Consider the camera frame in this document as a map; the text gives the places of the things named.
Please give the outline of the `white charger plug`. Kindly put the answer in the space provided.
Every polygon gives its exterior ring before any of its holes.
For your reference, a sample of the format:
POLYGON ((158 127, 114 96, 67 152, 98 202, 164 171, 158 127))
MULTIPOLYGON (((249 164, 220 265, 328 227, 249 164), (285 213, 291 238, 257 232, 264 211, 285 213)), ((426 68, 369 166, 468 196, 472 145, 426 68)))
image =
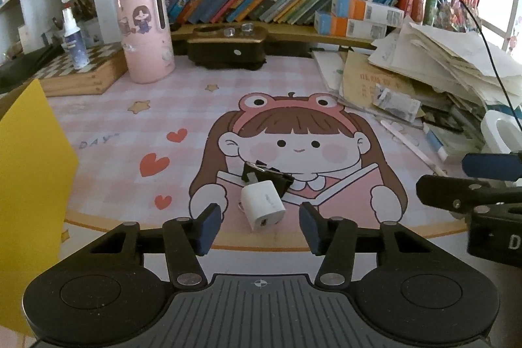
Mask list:
POLYGON ((244 186, 240 204, 253 231, 277 225, 286 213, 281 197, 270 180, 244 186))

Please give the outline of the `black binder clip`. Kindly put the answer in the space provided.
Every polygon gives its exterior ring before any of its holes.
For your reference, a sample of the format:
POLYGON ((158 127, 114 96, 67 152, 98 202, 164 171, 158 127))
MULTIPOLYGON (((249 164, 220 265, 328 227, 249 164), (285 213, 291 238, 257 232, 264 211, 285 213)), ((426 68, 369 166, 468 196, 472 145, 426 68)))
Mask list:
POLYGON ((271 181, 281 198, 295 181, 290 174, 279 171, 273 167, 268 167, 265 163, 260 161, 245 162, 241 174, 241 180, 245 184, 271 181))

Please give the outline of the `white pen on mat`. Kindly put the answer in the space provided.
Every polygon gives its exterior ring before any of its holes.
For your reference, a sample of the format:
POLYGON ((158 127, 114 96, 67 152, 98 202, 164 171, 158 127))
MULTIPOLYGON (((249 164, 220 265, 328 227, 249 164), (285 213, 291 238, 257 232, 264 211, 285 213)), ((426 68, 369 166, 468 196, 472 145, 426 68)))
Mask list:
POLYGON ((394 137, 398 139, 404 146, 407 147, 410 152, 419 158, 421 162, 423 162, 429 169, 435 173, 436 176, 447 177, 447 173, 439 167, 435 162, 433 162, 426 154, 424 154, 417 146, 415 146, 410 140, 408 140, 403 134, 401 134, 391 123, 381 120, 380 124, 394 137))

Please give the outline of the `pink cartoon desk mat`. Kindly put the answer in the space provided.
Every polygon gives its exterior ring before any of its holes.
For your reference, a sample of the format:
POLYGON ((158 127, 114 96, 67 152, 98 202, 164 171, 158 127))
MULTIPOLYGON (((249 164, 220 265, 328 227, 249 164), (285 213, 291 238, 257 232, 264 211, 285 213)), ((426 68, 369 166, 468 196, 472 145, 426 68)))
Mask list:
POLYGON ((465 257, 462 223, 423 207, 415 193, 428 167, 407 149, 430 147, 422 131, 387 131, 374 116, 345 109, 327 93, 312 59, 279 57, 260 71, 207 71, 185 57, 150 85, 119 79, 102 95, 51 100, 79 168, 60 253, 68 256, 123 221, 158 227, 224 211, 208 274, 318 270, 299 230, 301 202, 324 216, 375 228, 397 220, 465 257), (246 162, 264 162, 294 183, 283 220, 253 231, 241 210, 246 162))

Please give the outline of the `pile of papers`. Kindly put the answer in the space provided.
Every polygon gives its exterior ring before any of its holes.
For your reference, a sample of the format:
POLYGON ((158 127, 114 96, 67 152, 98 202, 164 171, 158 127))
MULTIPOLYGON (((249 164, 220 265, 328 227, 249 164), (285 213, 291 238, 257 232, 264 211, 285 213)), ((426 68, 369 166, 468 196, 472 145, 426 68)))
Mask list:
POLYGON ((352 108, 378 113, 377 86, 416 103, 415 84, 454 99, 505 114, 521 112, 521 65, 475 31, 454 33, 405 19, 386 37, 371 40, 370 54, 350 52, 345 58, 317 56, 329 91, 352 108))

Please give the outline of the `yellow cardboard box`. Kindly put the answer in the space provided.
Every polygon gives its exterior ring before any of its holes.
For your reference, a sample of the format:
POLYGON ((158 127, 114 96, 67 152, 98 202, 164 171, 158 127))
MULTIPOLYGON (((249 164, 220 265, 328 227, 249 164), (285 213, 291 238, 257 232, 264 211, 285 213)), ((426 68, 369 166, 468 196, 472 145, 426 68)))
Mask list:
POLYGON ((38 80, 1 100, 1 325, 30 334, 29 283, 57 262, 76 152, 38 80))

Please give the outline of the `wooden chessboard box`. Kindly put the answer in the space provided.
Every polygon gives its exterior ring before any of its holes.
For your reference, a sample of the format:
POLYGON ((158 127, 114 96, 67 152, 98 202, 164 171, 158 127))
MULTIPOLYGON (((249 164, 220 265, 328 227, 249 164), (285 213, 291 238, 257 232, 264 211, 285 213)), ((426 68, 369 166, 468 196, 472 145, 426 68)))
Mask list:
POLYGON ((128 71, 124 51, 117 43, 87 52, 89 63, 79 70, 74 69, 71 56, 63 54, 35 74, 47 97, 102 95, 128 71))

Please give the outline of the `orange blue white carton lower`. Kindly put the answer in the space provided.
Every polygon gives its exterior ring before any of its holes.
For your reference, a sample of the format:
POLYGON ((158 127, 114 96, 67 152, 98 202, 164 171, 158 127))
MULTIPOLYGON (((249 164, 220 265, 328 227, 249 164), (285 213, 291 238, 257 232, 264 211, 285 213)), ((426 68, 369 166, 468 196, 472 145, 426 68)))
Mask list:
POLYGON ((385 25, 356 19, 339 18, 321 10, 316 11, 314 14, 314 28, 319 35, 368 40, 383 39, 387 34, 385 25))

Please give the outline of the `orange blue white carton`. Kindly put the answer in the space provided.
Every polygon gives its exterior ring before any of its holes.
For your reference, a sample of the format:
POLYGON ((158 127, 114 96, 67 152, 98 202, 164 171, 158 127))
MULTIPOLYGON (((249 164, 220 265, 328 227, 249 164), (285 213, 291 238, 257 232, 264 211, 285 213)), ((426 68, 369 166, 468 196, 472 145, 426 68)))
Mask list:
POLYGON ((401 27, 404 11, 365 0, 332 0, 331 12, 338 18, 355 19, 391 27, 401 27))
POLYGON ((387 34, 385 25, 356 19, 339 18, 321 10, 316 11, 314 14, 314 28, 319 35, 368 40, 383 39, 387 34))

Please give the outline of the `orange blue white carton upper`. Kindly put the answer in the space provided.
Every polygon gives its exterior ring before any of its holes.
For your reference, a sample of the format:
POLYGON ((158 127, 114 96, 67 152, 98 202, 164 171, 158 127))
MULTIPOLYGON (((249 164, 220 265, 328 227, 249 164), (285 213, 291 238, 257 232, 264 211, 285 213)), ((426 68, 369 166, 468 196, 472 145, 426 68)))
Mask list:
POLYGON ((404 11, 365 0, 332 0, 331 12, 338 18, 355 19, 391 27, 401 27, 404 11))

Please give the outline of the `white spray bottle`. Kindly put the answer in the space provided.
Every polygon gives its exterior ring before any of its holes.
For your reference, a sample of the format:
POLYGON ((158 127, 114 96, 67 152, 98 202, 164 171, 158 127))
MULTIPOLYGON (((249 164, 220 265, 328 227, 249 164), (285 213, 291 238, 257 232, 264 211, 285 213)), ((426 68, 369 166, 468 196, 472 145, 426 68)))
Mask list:
POLYGON ((78 26, 73 15, 71 1, 72 0, 61 0, 63 5, 63 39, 67 46, 67 52, 72 59, 72 66, 76 71, 78 71, 89 64, 89 56, 81 33, 81 28, 78 26))

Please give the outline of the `pink cartoon cylinder container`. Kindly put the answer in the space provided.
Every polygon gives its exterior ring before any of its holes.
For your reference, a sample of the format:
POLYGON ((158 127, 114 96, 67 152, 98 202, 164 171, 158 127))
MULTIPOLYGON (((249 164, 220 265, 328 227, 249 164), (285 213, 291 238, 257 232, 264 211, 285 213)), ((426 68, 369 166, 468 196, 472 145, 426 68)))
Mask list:
POLYGON ((121 45, 130 78, 138 84, 174 71, 174 51, 165 0, 115 0, 121 45))

